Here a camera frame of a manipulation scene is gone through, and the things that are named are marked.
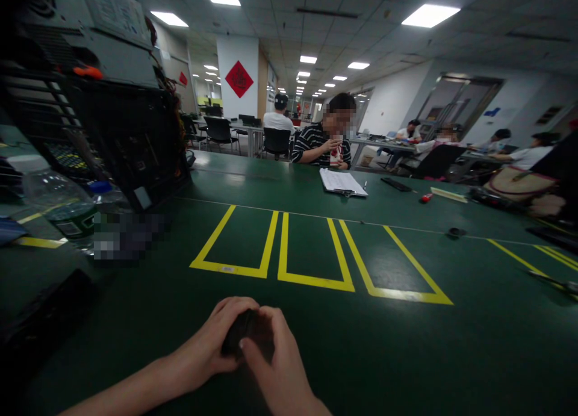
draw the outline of red fu sign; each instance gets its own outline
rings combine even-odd
[[[235,94],[237,94],[239,98],[243,97],[253,84],[253,79],[251,79],[251,76],[249,76],[247,70],[245,70],[241,64],[241,61],[237,61],[237,63],[233,65],[233,68],[229,74],[227,74],[225,80],[231,88],[233,88],[233,91],[235,91]]]

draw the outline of computer case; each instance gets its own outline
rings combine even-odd
[[[191,183],[173,96],[133,84],[0,67],[2,104],[54,170],[110,181],[140,213]]]

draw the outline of green workbench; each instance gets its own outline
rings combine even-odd
[[[138,268],[92,269],[66,244],[0,250],[4,315],[74,267],[101,288],[28,385],[25,414],[55,414],[171,352],[231,295],[283,310],[335,414],[572,412],[576,301],[525,270],[577,280],[578,262],[528,234],[535,221],[438,196],[422,205],[427,181],[400,179],[418,192],[402,193],[354,172],[369,197],[346,199],[315,167],[195,154],[193,185],[160,209],[171,231]],[[50,231],[42,218],[25,226]],[[451,227],[468,235],[450,240]],[[246,369],[153,412],[232,413],[267,413]]]

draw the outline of white shirt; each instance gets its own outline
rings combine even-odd
[[[532,166],[542,160],[546,155],[552,151],[554,147],[536,147],[526,148],[510,154],[514,159],[512,165],[520,169],[529,170]]]
[[[408,132],[407,127],[404,127],[404,128],[402,128],[402,129],[399,129],[399,130],[397,131],[397,135],[398,135],[398,136],[401,136],[402,139],[410,139],[410,140],[411,140],[411,139],[417,139],[417,138],[421,137],[421,135],[420,135],[420,128],[419,128],[419,127],[416,127],[416,128],[415,128],[415,130],[414,130],[414,135],[413,135],[411,138],[409,137],[409,132]]]
[[[291,120],[277,112],[267,112],[263,117],[263,125],[277,130],[289,130],[291,134],[295,134],[295,127]]]
[[[506,143],[503,141],[492,142],[491,139],[488,139],[486,142],[473,144],[472,147],[477,148],[480,151],[486,151],[488,154],[495,154],[502,151],[505,144]]]

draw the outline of air vent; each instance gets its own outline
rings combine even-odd
[[[572,41],[570,39],[565,39],[561,37],[544,37],[536,34],[526,34],[517,32],[509,32],[506,34],[506,37],[523,38],[527,40],[556,41],[560,43],[570,43]]]
[[[297,8],[298,13],[309,13],[317,14],[319,16],[329,16],[329,17],[345,17],[347,19],[357,19],[361,14],[353,13],[342,13],[340,11],[326,11],[326,10],[314,10],[312,8]]]

